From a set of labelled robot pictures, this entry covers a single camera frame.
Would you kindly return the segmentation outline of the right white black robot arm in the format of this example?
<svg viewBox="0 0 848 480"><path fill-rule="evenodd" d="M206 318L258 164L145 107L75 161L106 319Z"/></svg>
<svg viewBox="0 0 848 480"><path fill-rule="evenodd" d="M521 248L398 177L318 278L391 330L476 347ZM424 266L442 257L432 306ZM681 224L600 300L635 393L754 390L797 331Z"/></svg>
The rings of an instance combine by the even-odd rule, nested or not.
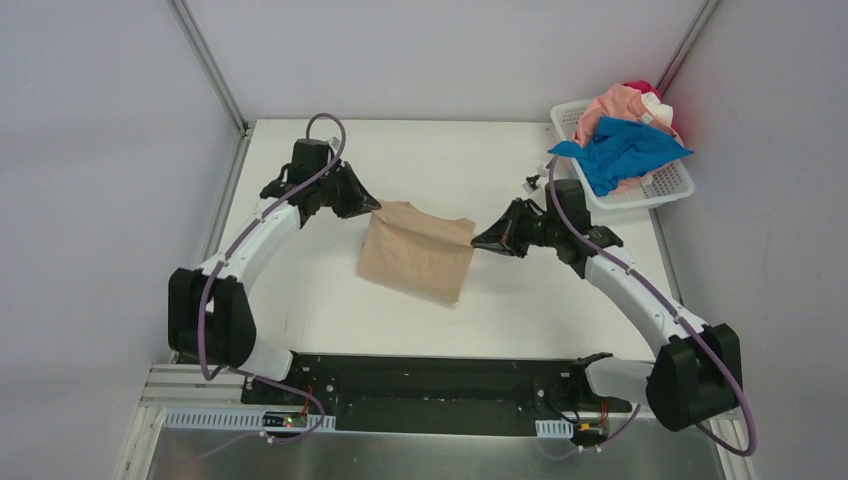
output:
<svg viewBox="0 0 848 480"><path fill-rule="evenodd" d="M583 410L605 398L646 405L677 432L740 406L741 347L726 324L711 326L672 301L639 271L623 241L595 225L579 181L547 183L544 207L515 199L498 220L474 237L475 249L523 258L530 247L555 251L558 260L605 294L650 347L651 362L600 353L577 362L569 400Z"/></svg>

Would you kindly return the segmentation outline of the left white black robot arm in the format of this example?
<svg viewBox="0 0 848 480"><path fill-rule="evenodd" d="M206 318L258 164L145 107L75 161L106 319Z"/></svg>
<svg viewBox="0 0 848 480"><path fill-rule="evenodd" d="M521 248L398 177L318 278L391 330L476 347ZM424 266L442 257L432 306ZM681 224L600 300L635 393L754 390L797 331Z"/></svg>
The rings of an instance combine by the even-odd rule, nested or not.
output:
<svg viewBox="0 0 848 480"><path fill-rule="evenodd" d="M260 192L241 232L194 269L175 270L168 282L168 344L181 354L206 359L254 376L281 404L297 402L305 378L291 368L293 351L259 332L249 293L272 257L322 208L340 219L380 209L349 163L339 140L302 138L292 159Z"/></svg>

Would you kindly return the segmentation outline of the beige t shirt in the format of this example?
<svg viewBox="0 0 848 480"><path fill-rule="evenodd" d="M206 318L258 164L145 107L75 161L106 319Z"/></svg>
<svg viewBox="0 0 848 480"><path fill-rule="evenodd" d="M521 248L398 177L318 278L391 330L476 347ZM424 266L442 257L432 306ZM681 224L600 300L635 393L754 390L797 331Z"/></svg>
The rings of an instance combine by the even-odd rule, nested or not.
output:
<svg viewBox="0 0 848 480"><path fill-rule="evenodd" d="M475 223L444 219L409 202L384 201L371 214L357 274L373 283L453 305L474 250Z"/></svg>

